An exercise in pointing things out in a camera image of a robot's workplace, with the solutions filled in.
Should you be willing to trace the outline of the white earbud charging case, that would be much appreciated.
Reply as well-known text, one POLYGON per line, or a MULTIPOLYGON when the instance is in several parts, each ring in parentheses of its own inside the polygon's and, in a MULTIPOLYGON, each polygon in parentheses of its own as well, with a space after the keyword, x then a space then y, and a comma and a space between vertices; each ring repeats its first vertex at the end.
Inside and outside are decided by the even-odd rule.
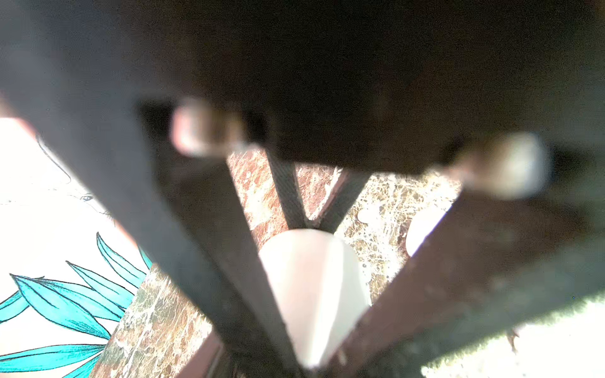
POLYGON ((297 361, 325 365, 370 308, 370 291, 355 251, 316 229, 269 239, 259 252, 297 361))

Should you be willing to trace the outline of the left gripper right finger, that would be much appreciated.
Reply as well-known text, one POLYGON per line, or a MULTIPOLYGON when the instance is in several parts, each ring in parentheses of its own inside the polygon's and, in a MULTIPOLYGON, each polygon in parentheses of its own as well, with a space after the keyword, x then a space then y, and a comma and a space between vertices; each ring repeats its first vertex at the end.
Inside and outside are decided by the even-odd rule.
POLYGON ((326 377, 421 367, 604 287, 604 201, 502 202, 463 193, 359 320, 326 377))

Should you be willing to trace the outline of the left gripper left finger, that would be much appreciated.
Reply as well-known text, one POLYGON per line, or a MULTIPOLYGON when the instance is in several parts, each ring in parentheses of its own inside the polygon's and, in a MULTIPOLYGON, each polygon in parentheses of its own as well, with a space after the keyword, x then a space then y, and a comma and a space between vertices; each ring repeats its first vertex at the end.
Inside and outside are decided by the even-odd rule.
POLYGON ((299 364, 222 159, 169 141, 197 64, 109 47, 3 47, 1 92, 212 321, 249 377, 299 364))

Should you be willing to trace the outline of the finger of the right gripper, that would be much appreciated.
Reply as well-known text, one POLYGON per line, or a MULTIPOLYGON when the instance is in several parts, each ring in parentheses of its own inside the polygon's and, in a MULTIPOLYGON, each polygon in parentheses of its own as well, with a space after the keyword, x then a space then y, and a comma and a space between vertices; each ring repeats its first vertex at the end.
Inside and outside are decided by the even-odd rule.
POLYGON ((300 194, 295 164, 283 161, 269 151, 266 156, 288 228, 308 228, 309 220, 300 194))
POLYGON ((345 219, 370 178, 371 173, 369 172, 343 169, 331 192, 329 192, 326 204, 321 208, 318 217, 315 219, 315 228, 333 234, 345 219))

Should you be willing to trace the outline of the white earbud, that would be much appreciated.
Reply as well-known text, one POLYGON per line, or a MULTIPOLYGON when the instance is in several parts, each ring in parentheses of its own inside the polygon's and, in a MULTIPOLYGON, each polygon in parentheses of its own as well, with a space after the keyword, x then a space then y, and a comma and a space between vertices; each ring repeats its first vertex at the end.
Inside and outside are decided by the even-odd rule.
POLYGON ((430 207, 414 215, 405 240, 406 253, 409 257, 418 251, 425 238, 436 228, 445 214, 445 210, 430 207))

